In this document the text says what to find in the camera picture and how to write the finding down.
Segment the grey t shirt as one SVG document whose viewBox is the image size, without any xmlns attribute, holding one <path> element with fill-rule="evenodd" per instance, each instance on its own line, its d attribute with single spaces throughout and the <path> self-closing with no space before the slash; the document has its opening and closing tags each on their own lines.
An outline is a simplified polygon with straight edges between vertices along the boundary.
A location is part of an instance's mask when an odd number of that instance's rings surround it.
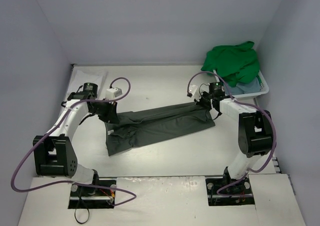
<svg viewBox="0 0 320 226">
<path fill-rule="evenodd" d="M 109 133 L 106 137 L 109 156 L 215 126 L 208 109 L 194 102 L 122 112 L 118 119 L 118 124 L 105 123 Z"/>
</svg>

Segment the white t shirt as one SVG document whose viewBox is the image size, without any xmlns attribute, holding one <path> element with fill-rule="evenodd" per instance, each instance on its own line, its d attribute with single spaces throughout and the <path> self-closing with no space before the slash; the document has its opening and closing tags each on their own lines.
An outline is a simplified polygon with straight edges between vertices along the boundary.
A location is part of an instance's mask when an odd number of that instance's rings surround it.
<svg viewBox="0 0 320 226">
<path fill-rule="evenodd" d="M 77 70 L 75 75 L 71 77 L 71 81 L 68 86 L 66 95 L 69 96 L 70 93 L 76 92 L 80 86 L 83 86 L 86 83 L 93 83 L 98 86 L 97 97 L 99 98 L 107 75 L 107 71 L 98 71 L 92 73 Z"/>
</svg>

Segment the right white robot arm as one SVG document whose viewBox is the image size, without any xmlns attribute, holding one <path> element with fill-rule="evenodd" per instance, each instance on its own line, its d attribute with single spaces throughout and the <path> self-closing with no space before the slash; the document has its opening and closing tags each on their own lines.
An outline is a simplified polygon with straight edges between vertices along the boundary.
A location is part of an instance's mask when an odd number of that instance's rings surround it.
<svg viewBox="0 0 320 226">
<path fill-rule="evenodd" d="M 191 85 L 187 95 L 202 107 L 214 109 L 219 116 L 228 116 L 238 124 L 239 153 L 225 168 L 221 179 L 222 188 L 232 192 L 238 188 L 239 179 L 253 169 L 260 158 L 267 155 L 273 147 L 273 129 L 268 120 L 270 114 L 232 99 L 222 90 L 220 82 L 209 83 L 207 86 L 208 92 L 200 86 Z"/>
</svg>

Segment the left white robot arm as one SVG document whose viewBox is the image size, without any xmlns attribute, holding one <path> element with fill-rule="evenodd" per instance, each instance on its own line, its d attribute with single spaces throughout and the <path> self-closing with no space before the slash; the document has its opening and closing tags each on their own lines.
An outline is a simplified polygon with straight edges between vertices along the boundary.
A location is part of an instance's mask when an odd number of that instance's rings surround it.
<svg viewBox="0 0 320 226">
<path fill-rule="evenodd" d="M 98 96 L 98 85 L 84 83 L 81 91 L 72 92 L 66 101 L 62 115 L 53 126 L 56 130 L 43 142 L 36 136 L 33 145 L 36 173 L 39 176 L 65 177 L 72 182 L 82 184 L 82 190 L 90 196 L 100 189 L 98 172 L 78 163 L 72 146 L 72 139 L 78 126 L 88 114 L 97 115 L 106 123 L 118 124 L 117 102 L 95 102 Z"/>
</svg>

